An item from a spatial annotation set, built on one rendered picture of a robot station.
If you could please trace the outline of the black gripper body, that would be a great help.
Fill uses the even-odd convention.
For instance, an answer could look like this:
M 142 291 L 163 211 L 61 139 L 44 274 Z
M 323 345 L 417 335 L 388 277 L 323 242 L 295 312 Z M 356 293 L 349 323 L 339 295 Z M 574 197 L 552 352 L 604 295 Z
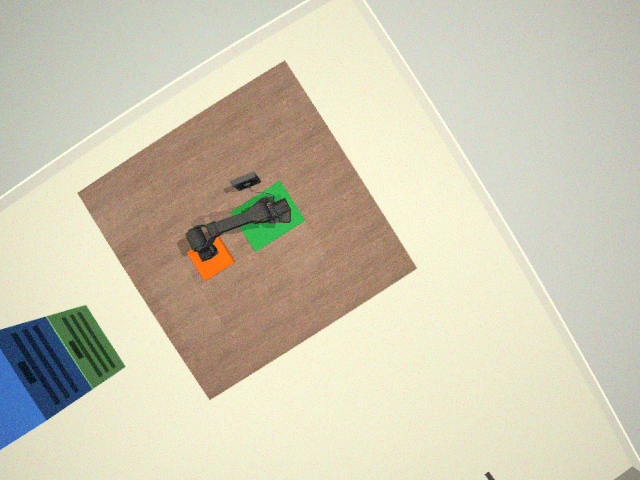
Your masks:
M 291 222 L 291 211 L 289 211 L 289 212 L 287 212 L 285 214 L 282 214 L 282 215 L 278 216 L 278 218 L 276 218 L 274 220 L 271 220 L 269 222 L 275 222 L 275 220 L 281 220 L 281 218 L 282 218 L 282 223 L 290 223 Z

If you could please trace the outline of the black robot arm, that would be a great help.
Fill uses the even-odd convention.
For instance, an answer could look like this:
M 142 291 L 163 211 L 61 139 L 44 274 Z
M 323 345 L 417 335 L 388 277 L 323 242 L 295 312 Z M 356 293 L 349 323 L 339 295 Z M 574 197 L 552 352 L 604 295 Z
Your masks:
M 283 198 L 274 203 L 273 196 L 266 196 L 259 199 L 247 211 L 231 216 L 229 218 L 213 221 L 206 225 L 195 225 L 186 233 L 186 238 L 193 252 L 197 252 L 201 262 L 211 260 L 220 254 L 214 242 L 222 233 L 228 232 L 240 226 L 253 223 L 265 223 L 278 218 L 278 216 L 291 211 L 290 206 Z M 208 240 L 201 229 L 206 227 L 210 235 Z

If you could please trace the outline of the green circuit board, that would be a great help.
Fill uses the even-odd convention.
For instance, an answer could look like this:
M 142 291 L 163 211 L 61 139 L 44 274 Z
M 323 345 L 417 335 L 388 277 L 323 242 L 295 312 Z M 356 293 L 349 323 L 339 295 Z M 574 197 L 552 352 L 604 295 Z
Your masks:
M 266 194 L 266 193 L 269 193 L 269 194 Z M 230 212 L 230 214 L 234 216 L 234 215 L 243 213 L 247 211 L 252 205 L 254 205 L 259 199 L 266 196 L 272 196 L 270 194 L 273 195 L 274 203 L 283 198 L 286 198 L 291 209 L 291 222 L 290 223 L 282 223 L 282 222 L 270 223 L 270 224 L 269 222 L 258 223 L 258 224 L 249 223 L 249 224 L 240 226 L 239 228 L 241 229 L 241 231 L 243 232 L 243 234 L 245 235 L 246 239 L 248 240 L 248 242 L 250 243 L 250 245 L 252 246 L 255 252 L 257 252 L 261 248 L 265 247 L 272 241 L 276 240 L 283 234 L 287 233 L 288 231 L 290 231 L 291 229 L 293 229 L 294 227 L 298 226 L 299 224 L 305 221 L 302 214 L 296 207 L 295 203 L 289 196 L 288 192 L 282 185 L 281 181 L 278 181 L 277 183 L 273 184 L 266 190 L 262 191 L 262 193 L 259 193 L 258 195 L 254 196 L 247 202 L 235 208 Z

